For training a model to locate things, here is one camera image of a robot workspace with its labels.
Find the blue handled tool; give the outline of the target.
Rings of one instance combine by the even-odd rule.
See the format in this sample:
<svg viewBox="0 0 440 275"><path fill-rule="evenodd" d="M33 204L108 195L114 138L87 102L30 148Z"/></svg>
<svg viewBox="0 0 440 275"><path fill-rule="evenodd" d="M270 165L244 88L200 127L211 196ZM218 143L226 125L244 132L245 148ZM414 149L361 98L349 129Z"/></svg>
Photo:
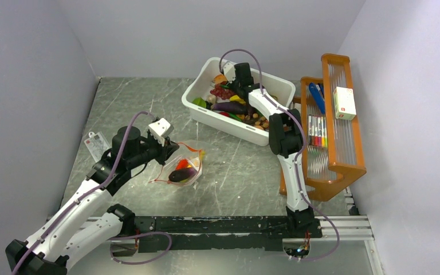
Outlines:
<svg viewBox="0 0 440 275"><path fill-rule="evenodd" d="M310 82L308 89L322 115L325 114L324 91L320 84Z"/></svg>

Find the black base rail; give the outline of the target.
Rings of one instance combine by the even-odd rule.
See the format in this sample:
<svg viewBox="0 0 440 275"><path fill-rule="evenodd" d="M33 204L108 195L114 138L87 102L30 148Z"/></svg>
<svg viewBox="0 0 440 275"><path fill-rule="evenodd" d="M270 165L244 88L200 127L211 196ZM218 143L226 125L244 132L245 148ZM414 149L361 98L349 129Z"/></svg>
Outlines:
<svg viewBox="0 0 440 275"><path fill-rule="evenodd" d="M119 237L141 234L139 252L210 249L264 249L281 252L284 239L322 237L313 215L172 217L136 216Z"/></svg>

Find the dark purple toy eggplant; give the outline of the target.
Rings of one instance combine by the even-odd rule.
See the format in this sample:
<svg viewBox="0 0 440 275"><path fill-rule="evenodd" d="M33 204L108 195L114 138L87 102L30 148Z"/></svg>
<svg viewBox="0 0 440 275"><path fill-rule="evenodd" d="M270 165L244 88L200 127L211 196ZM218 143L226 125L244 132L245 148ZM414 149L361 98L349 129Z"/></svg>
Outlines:
<svg viewBox="0 0 440 275"><path fill-rule="evenodd" d="M211 106L211 110L228 112L234 115L245 115L248 113L247 107L237 101L215 103Z"/></svg>

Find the set of coloured markers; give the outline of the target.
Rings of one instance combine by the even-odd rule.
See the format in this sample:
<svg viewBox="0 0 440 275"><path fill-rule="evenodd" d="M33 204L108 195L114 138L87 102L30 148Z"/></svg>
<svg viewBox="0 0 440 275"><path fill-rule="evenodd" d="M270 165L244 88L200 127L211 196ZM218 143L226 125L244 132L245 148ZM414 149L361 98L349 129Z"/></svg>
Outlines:
<svg viewBox="0 0 440 275"><path fill-rule="evenodd" d="M310 146L327 148L327 125L323 116L308 116L308 140Z"/></svg>

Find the clear zip top bag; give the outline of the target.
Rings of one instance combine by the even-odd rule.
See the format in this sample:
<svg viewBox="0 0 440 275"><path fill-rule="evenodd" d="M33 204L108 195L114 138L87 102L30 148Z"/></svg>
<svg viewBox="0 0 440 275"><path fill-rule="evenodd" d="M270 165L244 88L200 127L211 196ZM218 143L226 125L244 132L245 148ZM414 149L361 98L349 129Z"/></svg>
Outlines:
<svg viewBox="0 0 440 275"><path fill-rule="evenodd" d="M207 144L196 140L178 143L179 148L160 167L150 183L185 187L194 184L202 175Z"/></svg>

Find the green toy lime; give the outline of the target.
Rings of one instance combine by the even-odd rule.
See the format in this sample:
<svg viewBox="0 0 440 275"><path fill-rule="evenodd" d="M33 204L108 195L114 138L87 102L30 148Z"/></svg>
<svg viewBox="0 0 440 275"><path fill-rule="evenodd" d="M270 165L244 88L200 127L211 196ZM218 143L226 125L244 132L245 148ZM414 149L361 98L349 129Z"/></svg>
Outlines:
<svg viewBox="0 0 440 275"><path fill-rule="evenodd" d="M196 106L202 107L202 108L207 108L207 102L201 98L201 97L197 97L195 98L192 103Z"/></svg>

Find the orange toy carrot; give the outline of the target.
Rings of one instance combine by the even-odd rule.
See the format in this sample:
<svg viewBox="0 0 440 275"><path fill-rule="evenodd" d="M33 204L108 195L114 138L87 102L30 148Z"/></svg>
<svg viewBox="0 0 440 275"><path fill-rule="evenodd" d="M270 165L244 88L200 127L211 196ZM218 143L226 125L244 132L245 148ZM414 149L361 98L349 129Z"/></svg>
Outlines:
<svg viewBox="0 0 440 275"><path fill-rule="evenodd" d="M182 159L178 162L175 170L180 170L180 169L184 169L184 168L188 168L190 166L189 162L187 159Z"/></svg>

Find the white tag card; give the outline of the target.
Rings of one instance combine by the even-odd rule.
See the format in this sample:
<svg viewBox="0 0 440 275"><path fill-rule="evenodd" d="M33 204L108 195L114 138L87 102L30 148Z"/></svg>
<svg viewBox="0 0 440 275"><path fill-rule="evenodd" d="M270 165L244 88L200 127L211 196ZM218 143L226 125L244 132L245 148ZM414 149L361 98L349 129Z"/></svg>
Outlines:
<svg viewBox="0 0 440 275"><path fill-rule="evenodd" d="M104 152L111 148L102 132L89 132L88 138L84 140L84 144L95 162L98 162Z"/></svg>

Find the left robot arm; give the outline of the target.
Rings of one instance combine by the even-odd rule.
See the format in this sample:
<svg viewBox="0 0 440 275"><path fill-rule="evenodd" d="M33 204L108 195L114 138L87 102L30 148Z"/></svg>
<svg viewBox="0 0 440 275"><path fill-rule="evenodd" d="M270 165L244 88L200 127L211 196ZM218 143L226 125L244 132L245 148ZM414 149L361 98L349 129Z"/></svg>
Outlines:
<svg viewBox="0 0 440 275"><path fill-rule="evenodd" d="M12 274L67 274L103 242L134 238L135 214L120 204L110 206L92 225L80 227L132 178L132 170L152 160L165 164L179 148L169 138L173 129L164 119L149 124L146 136L132 125L120 128L63 207L26 240L15 239L6 247Z"/></svg>

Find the orange toy melon slice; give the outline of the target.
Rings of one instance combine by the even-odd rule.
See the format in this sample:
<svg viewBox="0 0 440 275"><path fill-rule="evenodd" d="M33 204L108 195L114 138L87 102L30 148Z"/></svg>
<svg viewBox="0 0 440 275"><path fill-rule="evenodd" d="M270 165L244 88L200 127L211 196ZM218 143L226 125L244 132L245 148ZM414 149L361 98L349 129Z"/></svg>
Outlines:
<svg viewBox="0 0 440 275"><path fill-rule="evenodd" d="M216 84L221 84L221 83L224 83L224 82L228 82L228 79L226 78L226 76L224 74L219 74L219 75L217 75L217 76L215 76L213 78L213 83L215 85Z"/></svg>

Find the red toy grapes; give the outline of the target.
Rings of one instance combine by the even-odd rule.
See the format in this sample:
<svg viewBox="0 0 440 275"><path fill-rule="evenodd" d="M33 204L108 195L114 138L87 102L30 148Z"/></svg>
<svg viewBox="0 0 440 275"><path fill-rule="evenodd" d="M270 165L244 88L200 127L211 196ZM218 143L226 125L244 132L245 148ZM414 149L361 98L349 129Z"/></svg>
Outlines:
<svg viewBox="0 0 440 275"><path fill-rule="evenodd" d="M229 100L235 96L236 93L223 84L215 84L214 88L210 91L210 94L220 98L221 100Z"/></svg>

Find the orange wooden rack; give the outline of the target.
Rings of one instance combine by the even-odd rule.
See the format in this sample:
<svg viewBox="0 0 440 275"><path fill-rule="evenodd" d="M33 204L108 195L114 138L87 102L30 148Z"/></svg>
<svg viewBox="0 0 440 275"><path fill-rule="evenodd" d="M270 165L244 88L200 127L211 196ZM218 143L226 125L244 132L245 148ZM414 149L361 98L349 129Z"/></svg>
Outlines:
<svg viewBox="0 0 440 275"><path fill-rule="evenodd" d="M326 202L344 191L366 174L362 137L357 117L343 120L336 117L334 91L337 87L353 88L350 59L347 56L326 53L321 56L323 76L302 77L301 94L291 105L301 113L301 121L308 125L310 116L324 120L325 146L311 142L302 154L302 171L311 200ZM309 84L322 84L325 114L309 93Z"/></svg>

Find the white small carton box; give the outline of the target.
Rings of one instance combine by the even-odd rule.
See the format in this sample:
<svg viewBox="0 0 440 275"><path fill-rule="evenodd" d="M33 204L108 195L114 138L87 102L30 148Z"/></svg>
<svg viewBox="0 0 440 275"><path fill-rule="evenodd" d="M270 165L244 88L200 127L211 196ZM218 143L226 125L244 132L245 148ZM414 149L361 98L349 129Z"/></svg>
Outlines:
<svg viewBox="0 0 440 275"><path fill-rule="evenodd" d="M335 118L353 120L356 116L356 105L352 88L336 87L333 92Z"/></svg>

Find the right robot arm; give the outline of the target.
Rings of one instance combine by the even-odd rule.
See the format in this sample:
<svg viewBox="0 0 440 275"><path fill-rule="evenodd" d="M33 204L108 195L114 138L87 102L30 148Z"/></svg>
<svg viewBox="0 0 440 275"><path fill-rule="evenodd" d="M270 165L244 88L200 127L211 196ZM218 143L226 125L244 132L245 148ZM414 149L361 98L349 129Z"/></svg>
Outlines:
<svg viewBox="0 0 440 275"><path fill-rule="evenodd" d="M235 92L269 120L269 147L280 161L286 186L286 230L292 237L303 237L315 222L315 216L302 176L305 134L300 112L275 101L264 89L262 81L255 83L247 62L234 65L233 70L231 82Z"/></svg>

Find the yellow toy banana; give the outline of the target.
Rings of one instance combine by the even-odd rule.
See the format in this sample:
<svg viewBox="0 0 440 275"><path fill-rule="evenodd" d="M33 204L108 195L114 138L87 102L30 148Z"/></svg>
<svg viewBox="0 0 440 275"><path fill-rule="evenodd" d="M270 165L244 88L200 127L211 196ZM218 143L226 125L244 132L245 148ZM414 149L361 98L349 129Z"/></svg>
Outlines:
<svg viewBox="0 0 440 275"><path fill-rule="evenodd" d="M238 103L240 103L242 105L246 104L246 101L244 99L240 98L238 95L232 96L231 98L229 98L229 101L231 101L231 102L238 102Z"/></svg>

